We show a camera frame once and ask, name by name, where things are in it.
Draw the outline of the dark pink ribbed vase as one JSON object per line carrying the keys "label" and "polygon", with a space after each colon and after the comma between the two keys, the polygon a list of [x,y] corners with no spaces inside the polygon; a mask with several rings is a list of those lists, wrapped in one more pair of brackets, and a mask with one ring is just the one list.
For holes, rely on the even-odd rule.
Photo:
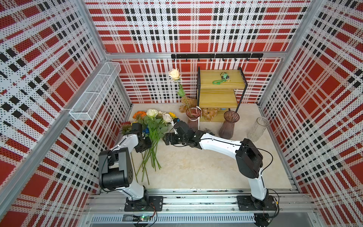
{"label": "dark pink ribbed vase", "polygon": [[219,130],[219,137],[223,139],[231,139],[234,134],[234,126],[240,120],[240,116],[236,111],[227,111],[224,113],[225,121],[222,124],[221,129]]}

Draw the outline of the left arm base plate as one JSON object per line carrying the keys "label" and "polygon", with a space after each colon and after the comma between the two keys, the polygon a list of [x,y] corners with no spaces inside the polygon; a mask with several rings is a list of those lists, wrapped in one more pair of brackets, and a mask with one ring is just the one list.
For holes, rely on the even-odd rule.
{"label": "left arm base plate", "polygon": [[126,198],[125,212],[162,211],[164,198],[162,196],[149,196],[139,200]]}

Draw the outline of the pink glass vase with ribbon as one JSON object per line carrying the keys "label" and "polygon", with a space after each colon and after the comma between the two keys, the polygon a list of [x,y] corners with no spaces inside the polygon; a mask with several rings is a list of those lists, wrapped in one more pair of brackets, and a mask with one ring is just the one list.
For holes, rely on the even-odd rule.
{"label": "pink glass vase with ribbon", "polygon": [[193,131],[199,130],[199,121],[202,115],[202,110],[199,107],[191,107],[186,111],[188,117],[188,125]]}

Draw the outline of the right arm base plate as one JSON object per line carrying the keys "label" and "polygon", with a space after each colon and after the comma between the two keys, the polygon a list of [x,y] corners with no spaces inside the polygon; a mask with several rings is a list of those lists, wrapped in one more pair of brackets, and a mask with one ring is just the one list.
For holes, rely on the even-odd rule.
{"label": "right arm base plate", "polygon": [[237,205],[239,211],[275,211],[277,204],[271,195],[265,199],[258,200],[252,196],[237,196]]}

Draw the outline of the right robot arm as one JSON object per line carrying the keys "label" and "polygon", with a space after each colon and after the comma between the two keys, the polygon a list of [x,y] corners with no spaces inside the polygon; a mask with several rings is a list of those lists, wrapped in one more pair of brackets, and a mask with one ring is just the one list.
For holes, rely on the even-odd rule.
{"label": "right robot arm", "polygon": [[263,156],[249,139],[232,141],[216,137],[205,131],[194,131],[186,122],[179,119],[173,123],[174,132],[166,133],[163,141],[166,145],[190,146],[192,148],[212,150],[237,162],[240,173],[248,178],[251,197],[264,201],[268,190],[263,182]]}

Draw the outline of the pale green rose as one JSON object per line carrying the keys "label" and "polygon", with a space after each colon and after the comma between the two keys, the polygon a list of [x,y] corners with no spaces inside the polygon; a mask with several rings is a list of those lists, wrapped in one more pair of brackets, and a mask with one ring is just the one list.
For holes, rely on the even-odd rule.
{"label": "pale green rose", "polygon": [[160,140],[160,122],[161,120],[157,118],[158,111],[156,109],[149,109],[147,110],[147,128],[149,130],[149,138],[152,142],[150,148],[150,160],[151,165],[156,170],[157,168],[157,158],[156,158],[156,151],[157,151],[157,144]]}

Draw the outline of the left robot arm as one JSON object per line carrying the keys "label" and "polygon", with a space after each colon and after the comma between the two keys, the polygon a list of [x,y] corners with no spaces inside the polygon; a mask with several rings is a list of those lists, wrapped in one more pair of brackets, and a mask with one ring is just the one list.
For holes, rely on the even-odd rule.
{"label": "left robot arm", "polygon": [[129,202],[149,201],[148,192],[142,185],[133,181],[131,152],[142,153],[151,148],[151,140],[143,134],[140,123],[131,125],[131,131],[121,138],[110,150],[100,152],[99,185],[105,192],[119,191],[127,196]]}

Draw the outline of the cream rose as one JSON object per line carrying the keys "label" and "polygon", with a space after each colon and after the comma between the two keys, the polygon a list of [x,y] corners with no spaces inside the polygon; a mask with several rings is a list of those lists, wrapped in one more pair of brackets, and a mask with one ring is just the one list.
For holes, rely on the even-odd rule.
{"label": "cream rose", "polygon": [[192,114],[191,108],[196,106],[195,99],[186,96],[186,93],[185,93],[184,88],[183,88],[182,83],[181,83],[182,79],[181,79],[181,75],[179,73],[179,70],[178,69],[172,69],[169,72],[169,76],[178,85],[177,95],[181,98],[181,102],[182,102],[181,112],[182,113],[187,113],[187,114]]}

